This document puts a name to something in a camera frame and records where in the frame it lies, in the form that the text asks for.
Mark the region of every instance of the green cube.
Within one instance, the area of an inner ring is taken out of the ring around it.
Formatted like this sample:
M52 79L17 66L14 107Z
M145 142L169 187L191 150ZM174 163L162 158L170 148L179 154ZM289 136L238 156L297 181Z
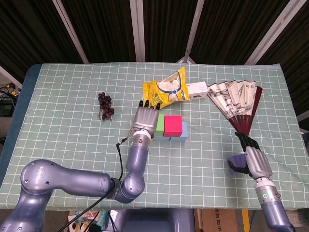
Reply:
M164 115L159 115L158 124L155 129L154 136L163 136L164 134Z

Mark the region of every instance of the white box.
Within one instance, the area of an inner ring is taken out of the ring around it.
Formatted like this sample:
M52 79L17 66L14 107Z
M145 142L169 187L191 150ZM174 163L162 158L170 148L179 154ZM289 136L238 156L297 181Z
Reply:
M205 81L190 83L187 86L190 100L205 98L207 96L208 88Z

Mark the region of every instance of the grid pattern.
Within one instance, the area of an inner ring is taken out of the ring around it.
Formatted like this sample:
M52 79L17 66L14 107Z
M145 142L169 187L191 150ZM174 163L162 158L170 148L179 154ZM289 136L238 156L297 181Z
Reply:
M0 207L14 208L20 173L35 159L67 168L120 174L115 144L128 132L142 83L169 76L181 66L188 83L256 81L263 94L251 137L267 154L284 207L309 206L309 157L279 65L212 66L171 63L44 64L0 189ZM98 119L99 92L112 98L112 122ZM255 181L230 173L226 158L242 152L234 129L209 98L177 102L161 110L188 122L186 142L151 143L144 193L130 204L104 200L99 208L259 208ZM121 145L126 161L130 141ZM82 210L96 198L55 190L47 209Z

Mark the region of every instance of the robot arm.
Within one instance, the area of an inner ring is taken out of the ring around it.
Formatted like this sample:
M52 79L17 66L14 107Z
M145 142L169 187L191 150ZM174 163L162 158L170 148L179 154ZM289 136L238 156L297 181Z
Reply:
M231 162L229 165L234 171L249 174L256 181L254 188L269 228L276 232L295 232L283 208L281 195L277 192L274 182L269 179L272 170L265 153L260 150L255 140L242 133L236 135L245 151L247 165L242 170Z
M106 197L129 203L144 190L144 171L151 134L158 121L160 105L156 109L145 107L142 101L137 109L133 127L133 146L126 167L128 174L121 182L107 173L64 168L50 160L39 159L29 163L21 173L21 193L13 212L0 227L4 232L40 232L44 213L54 189L68 194Z

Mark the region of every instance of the black curtain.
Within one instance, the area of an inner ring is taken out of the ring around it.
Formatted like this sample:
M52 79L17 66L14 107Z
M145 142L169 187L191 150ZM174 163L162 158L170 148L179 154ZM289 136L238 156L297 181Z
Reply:
M129 0L63 0L90 63L136 61Z
M205 0L190 57L243 65L288 0Z
M37 63L81 63L51 0L0 1L0 65L21 83Z
M282 67L296 115L309 110L309 1L258 62L274 63Z
M196 6L197 0L143 0L146 61L184 56Z

